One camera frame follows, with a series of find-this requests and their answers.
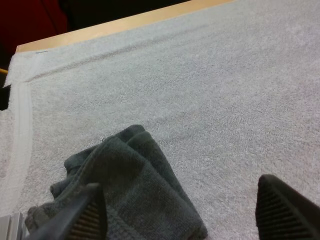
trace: wooden table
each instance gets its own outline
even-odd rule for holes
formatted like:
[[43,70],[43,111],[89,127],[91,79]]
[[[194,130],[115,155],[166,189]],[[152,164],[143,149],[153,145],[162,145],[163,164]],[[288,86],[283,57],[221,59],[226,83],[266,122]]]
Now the wooden table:
[[130,29],[134,29],[147,24],[152,24],[162,20],[174,18],[180,15],[192,13],[212,6],[231,2],[232,0],[191,0],[172,6],[144,12],[141,14],[109,21],[95,26],[86,27],[76,31],[44,38],[17,46],[16,53],[26,51],[36,51],[54,47],[65,46],[82,42]]

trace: ribbed rubber pad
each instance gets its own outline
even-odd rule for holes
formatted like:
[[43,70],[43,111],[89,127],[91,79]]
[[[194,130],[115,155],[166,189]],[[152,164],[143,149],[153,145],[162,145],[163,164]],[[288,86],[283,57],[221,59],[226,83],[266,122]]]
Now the ribbed rubber pad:
[[101,232],[101,226],[98,205],[95,202],[90,203],[79,219],[72,226],[67,236],[68,240],[101,240],[104,239],[105,232]]
[[319,211],[280,179],[263,175],[258,184],[255,211],[260,240],[318,240],[319,229],[312,223],[314,219],[309,221],[310,212],[305,204],[312,204]]

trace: dark gray cloth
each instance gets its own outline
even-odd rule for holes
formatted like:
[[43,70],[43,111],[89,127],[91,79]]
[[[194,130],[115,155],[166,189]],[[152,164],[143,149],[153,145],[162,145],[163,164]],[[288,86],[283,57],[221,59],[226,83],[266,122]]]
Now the dark gray cloth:
[[102,184],[108,239],[199,240],[207,236],[194,205],[166,157],[141,125],[132,125],[64,162],[65,180],[50,188],[54,201],[28,211],[32,233],[88,183]]

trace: folded washcloth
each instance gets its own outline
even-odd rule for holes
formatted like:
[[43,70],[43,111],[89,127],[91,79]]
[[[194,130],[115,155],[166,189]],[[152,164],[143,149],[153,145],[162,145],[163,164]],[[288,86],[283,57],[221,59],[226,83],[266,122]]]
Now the folded washcloth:
[[32,207],[32,233],[61,211],[88,183],[103,186],[107,239],[199,240],[207,236],[194,205],[166,157],[140,125],[110,136],[64,162],[65,180],[51,186],[53,202]]

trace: gray towel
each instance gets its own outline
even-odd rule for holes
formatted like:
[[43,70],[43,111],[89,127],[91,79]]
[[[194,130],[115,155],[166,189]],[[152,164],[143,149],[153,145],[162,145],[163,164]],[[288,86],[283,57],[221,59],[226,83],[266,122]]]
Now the gray towel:
[[104,189],[108,239],[204,239],[207,229],[166,157],[141,125],[111,136],[64,162],[65,180],[53,184],[54,201],[28,211],[34,232],[54,217],[83,186]]

